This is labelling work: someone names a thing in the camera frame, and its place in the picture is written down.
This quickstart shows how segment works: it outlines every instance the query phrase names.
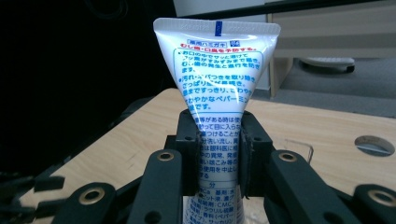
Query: toothpaste tube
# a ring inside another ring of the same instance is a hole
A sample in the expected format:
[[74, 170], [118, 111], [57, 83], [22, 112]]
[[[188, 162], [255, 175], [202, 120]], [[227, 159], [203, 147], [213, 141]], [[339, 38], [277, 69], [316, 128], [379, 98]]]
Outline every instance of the toothpaste tube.
[[159, 18], [154, 32], [201, 133], [199, 191], [183, 223], [243, 223], [238, 186], [241, 118], [273, 55], [279, 25]]

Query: wooden table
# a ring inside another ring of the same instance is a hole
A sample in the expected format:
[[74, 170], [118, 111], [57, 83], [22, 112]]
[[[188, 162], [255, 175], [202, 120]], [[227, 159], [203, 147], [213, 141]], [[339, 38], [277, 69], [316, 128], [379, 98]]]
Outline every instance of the wooden table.
[[[107, 182], [116, 189], [141, 176], [149, 155], [163, 149], [168, 134], [176, 134], [179, 113], [186, 109], [176, 89], [165, 90], [61, 167], [61, 190], [21, 197], [24, 205], [66, 198], [91, 182]], [[251, 99], [246, 108], [283, 149], [285, 140], [311, 145], [312, 167], [327, 184], [352, 194], [359, 184], [375, 183], [396, 189], [396, 155], [374, 157], [355, 147], [355, 139], [374, 135], [396, 146], [396, 119], [284, 105]], [[244, 201], [247, 223], [265, 223], [262, 199]], [[49, 223], [51, 218], [35, 223]]]

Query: furniture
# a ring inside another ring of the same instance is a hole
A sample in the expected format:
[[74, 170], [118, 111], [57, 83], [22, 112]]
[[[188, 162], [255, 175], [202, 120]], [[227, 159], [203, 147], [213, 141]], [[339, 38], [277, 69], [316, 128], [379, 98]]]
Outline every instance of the furniture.
[[389, 0], [268, 0], [257, 7], [184, 16], [220, 20], [263, 15], [278, 23], [269, 66], [271, 96], [288, 75], [293, 58], [386, 58], [396, 55], [396, 2]]
[[[167, 135], [176, 134], [179, 113], [186, 108], [177, 89], [162, 91], [54, 172], [65, 177], [63, 189], [38, 193], [30, 190], [21, 197], [22, 204], [36, 206], [44, 200], [66, 198], [91, 182], [107, 182], [119, 189], [133, 181], [143, 174], [149, 155], [163, 148]], [[396, 146], [396, 119], [254, 99], [246, 110], [253, 113], [277, 149], [285, 148], [285, 140], [312, 146], [310, 164], [328, 185], [347, 194], [367, 183], [396, 189], [392, 169], [396, 155], [375, 157], [355, 146], [355, 140], [366, 135], [378, 136]], [[248, 217], [264, 216], [262, 199], [245, 202]], [[48, 222], [50, 217], [36, 223]]]
[[355, 60], [353, 58], [300, 58], [305, 67], [308, 65], [316, 67], [345, 68], [347, 73], [355, 70]]

